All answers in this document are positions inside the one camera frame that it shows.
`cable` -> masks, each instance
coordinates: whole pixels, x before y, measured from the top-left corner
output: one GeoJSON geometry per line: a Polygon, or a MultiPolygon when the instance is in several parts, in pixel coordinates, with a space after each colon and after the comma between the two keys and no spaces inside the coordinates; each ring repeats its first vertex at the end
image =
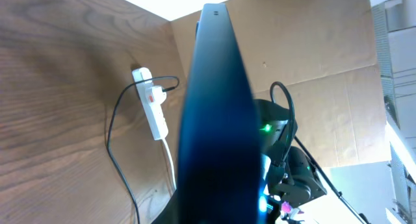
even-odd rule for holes
{"type": "Polygon", "coordinates": [[[303,143],[298,139],[297,136],[294,137],[294,140],[298,143],[298,145],[302,148],[302,150],[305,152],[306,156],[309,157],[312,165],[319,171],[319,173],[322,175],[322,178],[324,178],[325,182],[330,186],[332,191],[337,195],[338,199],[341,200],[342,203],[351,211],[353,215],[355,215],[356,218],[362,223],[367,224],[368,222],[365,221],[354,208],[346,201],[346,199],[343,197],[342,192],[338,192],[338,190],[335,188],[335,186],[332,184],[331,180],[326,176],[325,172],[322,170],[322,168],[319,166],[318,162],[313,158],[311,153],[306,149],[306,147],[303,145],[303,143]]]}
{"type": "Polygon", "coordinates": [[[289,104],[289,133],[286,135],[286,151],[283,153],[282,160],[281,160],[284,163],[287,155],[289,154],[289,150],[291,149],[291,146],[292,146],[291,143],[294,137],[294,105],[293,105],[291,94],[289,93],[289,91],[287,91],[286,87],[281,82],[278,82],[278,81],[273,82],[272,85],[270,86],[270,98],[272,102],[276,103],[276,100],[274,99],[274,87],[276,85],[279,86],[283,90],[283,93],[285,94],[286,99],[287,99],[287,103],[289,104]]]}
{"type": "Polygon", "coordinates": [[[162,142],[163,142],[164,148],[166,149],[166,153],[168,154],[169,163],[170,163],[170,172],[172,173],[172,183],[174,184],[174,188],[176,190],[176,179],[175,179],[174,161],[172,160],[172,156],[170,154],[168,142],[166,142],[166,139],[165,138],[162,138],[162,142]]]}
{"type": "Polygon", "coordinates": [[[132,84],[129,84],[127,87],[125,87],[123,89],[123,91],[121,92],[120,96],[118,96],[116,105],[114,106],[114,110],[112,111],[111,121],[110,121],[110,125],[109,125],[109,133],[108,133],[108,136],[107,136],[107,152],[109,154],[109,157],[110,157],[112,163],[114,164],[114,167],[116,168],[116,170],[118,172],[118,175],[122,179],[125,187],[127,188],[127,191],[129,192],[131,201],[133,202],[133,204],[135,206],[136,215],[137,215],[137,223],[138,224],[140,223],[140,216],[138,214],[138,205],[137,205],[137,202],[136,202],[135,195],[131,191],[131,188],[129,186],[129,183],[127,182],[127,179],[125,178],[125,176],[124,176],[124,174],[122,172],[122,169],[118,165],[118,163],[117,163],[116,159],[114,158],[114,155],[112,154],[112,151],[111,151],[111,147],[110,147],[111,130],[112,130],[112,126],[114,124],[114,118],[116,117],[116,111],[117,111],[118,105],[120,104],[120,101],[122,100],[122,97],[123,97],[125,91],[127,91],[130,87],[132,87],[132,86],[134,86],[136,84],[140,84],[140,83],[146,82],[146,81],[156,81],[156,80],[161,80],[161,79],[176,79],[177,84],[174,87],[171,87],[170,90],[175,89],[175,88],[177,88],[179,86],[179,79],[177,77],[175,77],[175,76],[163,76],[163,77],[154,77],[154,78],[146,79],[146,80],[143,80],[143,81],[134,82],[132,84]]]}

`wooden panel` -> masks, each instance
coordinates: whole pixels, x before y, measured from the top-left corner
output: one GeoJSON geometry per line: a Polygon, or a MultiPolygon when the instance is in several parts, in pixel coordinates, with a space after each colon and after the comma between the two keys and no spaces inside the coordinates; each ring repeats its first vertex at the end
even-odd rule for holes
{"type": "MultiPolygon", "coordinates": [[[[0,223],[133,222],[105,131],[137,64],[185,81],[169,22],[123,0],[0,0],[0,223]]],[[[162,106],[174,160],[183,95],[162,106]]],[[[172,187],[135,90],[112,147],[149,223],[172,187]]]]}

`plug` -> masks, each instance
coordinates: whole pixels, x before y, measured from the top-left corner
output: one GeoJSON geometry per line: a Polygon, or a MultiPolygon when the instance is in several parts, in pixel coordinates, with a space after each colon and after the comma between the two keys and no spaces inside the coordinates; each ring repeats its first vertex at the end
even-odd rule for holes
{"type": "Polygon", "coordinates": [[[145,93],[148,103],[151,105],[161,105],[166,100],[166,92],[163,91],[163,87],[160,85],[146,88],[145,93]]]}

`black monitor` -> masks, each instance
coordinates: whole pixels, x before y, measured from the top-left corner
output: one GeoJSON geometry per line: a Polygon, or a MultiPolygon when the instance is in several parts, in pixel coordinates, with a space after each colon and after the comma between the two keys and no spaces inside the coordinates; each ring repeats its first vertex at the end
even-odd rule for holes
{"type": "Polygon", "coordinates": [[[260,122],[225,4],[197,24],[179,139],[179,223],[256,223],[260,122]]]}

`black cable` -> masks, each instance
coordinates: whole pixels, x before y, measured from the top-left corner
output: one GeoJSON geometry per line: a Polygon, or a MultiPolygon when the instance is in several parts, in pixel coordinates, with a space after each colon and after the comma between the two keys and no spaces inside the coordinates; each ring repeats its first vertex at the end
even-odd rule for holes
{"type": "Polygon", "coordinates": [[[176,79],[176,81],[177,81],[177,84],[175,86],[170,87],[170,88],[167,88],[165,90],[168,90],[168,91],[169,90],[173,90],[173,89],[175,89],[175,88],[177,88],[179,86],[179,79],[177,77],[175,77],[175,76],[163,76],[163,77],[154,77],[154,78],[146,79],[146,80],[143,80],[143,81],[134,82],[132,84],[129,84],[127,87],[125,87],[123,89],[123,91],[121,92],[120,96],[118,96],[116,105],[114,106],[114,110],[112,112],[110,126],[109,126],[109,133],[108,133],[108,136],[107,136],[107,152],[109,153],[110,159],[111,159],[112,163],[114,164],[114,167],[116,168],[116,170],[118,172],[118,175],[122,179],[125,187],[127,188],[127,191],[129,192],[129,195],[131,197],[131,201],[133,202],[133,204],[135,206],[135,209],[136,209],[137,223],[138,224],[140,223],[140,216],[138,214],[138,205],[137,205],[137,202],[136,202],[135,195],[131,191],[131,188],[129,186],[129,183],[127,182],[127,179],[125,178],[125,176],[124,176],[124,174],[122,172],[122,169],[118,165],[118,163],[117,163],[116,159],[114,158],[114,155],[112,154],[112,151],[111,151],[111,147],[110,147],[111,130],[112,130],[112,125],[114,124],[114,118],[116,117],[117,107],[120,104],[120,101],[122,100],[122,97],[123,97],[123,94],[125,93],[125,91],[127,91],[130,87],[132,87],[132,86],[134,86],[136,84],[140,84],[140,83],[143,83],[143,82],[146,82],[146,81],[156,81],[156,80],[161,80],[161,79],[176,79]]]}
{"type": "Polygon", "coordinates": [[[291,143],[294,137],[294,105],[293,105],[291,94],[289,93],[289,91],[287,91],[286,87],[281,82],[278,82],[278,81],[273,82],[272,85],[270,86],[270,98],[272,102],[276,103],[276,100],[274,99],[274,87],[276,85],[279,86],[283,90],[283,93],[285,94],[286,99],[287,99],[287,103],[289,104],[289,133],[286,135],[286,151],[283,153],[282,160],[281,160],[281,162],[284,163],[287,155],[289,154],[289,150],[291,149],[291,146],[292,146],[291,143]]]}

